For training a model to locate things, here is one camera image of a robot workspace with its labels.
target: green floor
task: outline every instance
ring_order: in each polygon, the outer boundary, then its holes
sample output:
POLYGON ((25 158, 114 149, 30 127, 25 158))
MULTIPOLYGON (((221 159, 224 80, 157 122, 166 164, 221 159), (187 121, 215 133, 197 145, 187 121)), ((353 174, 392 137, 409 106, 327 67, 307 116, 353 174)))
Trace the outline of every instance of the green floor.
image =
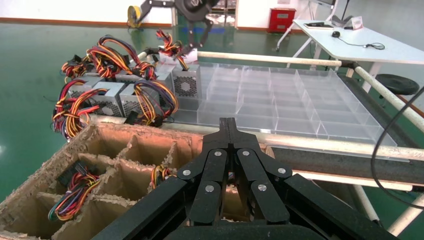
MULTIPOLYGON (((122 28, 0 23, 0 201, 66 142, 60 134, 50 129, 54 101, 64 84, 63 76, 60 75, 62 64, 74 54, 83 56, 85 50, 95 45, 105 34, 133 44, 137 52, 146 47, 158 46, 161 41, 156 38, 155 31, 153 28, 143 32, 128 32, 122 28)), ((174 39, 187 42, 183 27, 165 31, 173 33, 174 39)), ((226 28, 225 33, 209 34, 207 45, 202 51, 289 57, 307 39, 305 35, 293 34, 282 42, 280 52, 277 53, 273 48, 279 38, 279 34, 226 28)), ((299 57, 311 58, 312 51, 307 48, 299 57)), ((327 57, 325 53, 321 54, 321 58, 327 57)), ((200 60, 284 67, 277 63, 200 60)), ((305 68, 302 65, 292 67, 305 68)), ((390 106, 388 109, 391 113, 395 112, 394 109, 390 110, 390 106)), ((416 134, 417 131, 410 123, 403 121, 403 126, 415 139, 422 139, 422 134, 416 134)), ((366 191, 386 227, 405 209, 403 205, 382 195, 378 189, 366 188, 366 191)), ((420 216, 400 238, 417 239, 423 223, 424 217, 420 216)))

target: clear plastic organizer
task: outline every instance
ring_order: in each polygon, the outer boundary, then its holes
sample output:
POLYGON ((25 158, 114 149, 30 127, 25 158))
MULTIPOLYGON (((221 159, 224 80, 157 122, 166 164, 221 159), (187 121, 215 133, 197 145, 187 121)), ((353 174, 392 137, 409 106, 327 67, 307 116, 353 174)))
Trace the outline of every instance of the clear plastic organizer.
MULTIPOLYGON (((375 143, 383 132, 332 70, 201 63, 200 72, 203 99, 180 105, 175 122, 217 126, 234 117, 250 131, 359 143, 375 143)), ((383 144, 396 146, 389 135, 383 144)))

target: white wall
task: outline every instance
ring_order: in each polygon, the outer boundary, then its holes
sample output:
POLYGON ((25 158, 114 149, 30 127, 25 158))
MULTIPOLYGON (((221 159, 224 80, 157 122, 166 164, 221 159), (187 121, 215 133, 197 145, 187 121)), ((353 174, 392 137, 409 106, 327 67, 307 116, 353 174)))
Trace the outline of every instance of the white wall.
MULTIPOLYGON (((290 0, 289 4, 278 4, 278 0, 238 0, 237 27, 268 28, 271 8, 296 9, 296 15, 294 16, 296 18, 308 2, 307 0, 290 0)), ((321 12, 326 13, 326 16, 322 18, 315 18, 318 20, 324 20, 331 12, 329 8, 318 6, 314 2, 311 2, 310 6, 314 15, 317 8, 321 12)), ((301 15, 301 19, 311 19, 308 10, 301 15)))
MULTIPOLYGON (((0 0, 0 18, 126 23, 128 6, 143 0, 0 0)), ((171 24, 170 8, 154 7, 144 23, 171 24)))
MULTIPOLYGON (((335 12, 339 18, 345 5, 346 0, 339 0, 335 12)), ((362 16, 365 27, 424 51, 423 10, 424 0, 351 0, 345 17, 362 16)), ((319 10, 317 14, 322 16, 324 13, 319 10)), ((384 63, 380 73, 400 75, 424 86, 424 65, 384 63)), ((424 96, 414 105, 424 110, 424 96)))

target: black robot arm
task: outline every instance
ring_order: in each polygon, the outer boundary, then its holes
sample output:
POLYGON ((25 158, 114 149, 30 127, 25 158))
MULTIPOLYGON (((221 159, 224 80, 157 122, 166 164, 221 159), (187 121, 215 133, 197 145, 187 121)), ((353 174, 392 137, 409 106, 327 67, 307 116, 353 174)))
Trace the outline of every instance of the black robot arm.
POLYGON ((263 153, 255 135, 221 118, 202 152, 94 240, 396 240, 385 229, 263 153), (229 172, 250 222, 223 217, 229 172))
POLYGON ((149 14, 152 7, 159 8, 176 8, 177 11, 185 17, 188 21, 188 45, 185 46, 180 54, 188 54, 193 48, 202 48, 208 39, 208 34, 214 24, 211 20, 206 18, 206 15, 212 11, 219 0, 175 0, 175 1, 159 1, 159 0, 145 0, 141 6, 141 15, 136 20, 140 23, 149 14), (200 42, 195 42, 194 36, 194 23, 204 22, 206 29, 200 38, 200 42))

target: black stool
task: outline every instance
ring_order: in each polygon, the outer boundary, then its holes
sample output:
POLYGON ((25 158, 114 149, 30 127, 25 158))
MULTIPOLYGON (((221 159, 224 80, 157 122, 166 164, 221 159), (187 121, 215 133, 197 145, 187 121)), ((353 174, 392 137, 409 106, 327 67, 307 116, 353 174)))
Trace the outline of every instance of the black stool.
POLYGON ((414 95, 420 89, 420 85, 415 81, 398 75, 393 74, 378 74, 375 79, 385 86, 390 92, 395 95, 414 95))

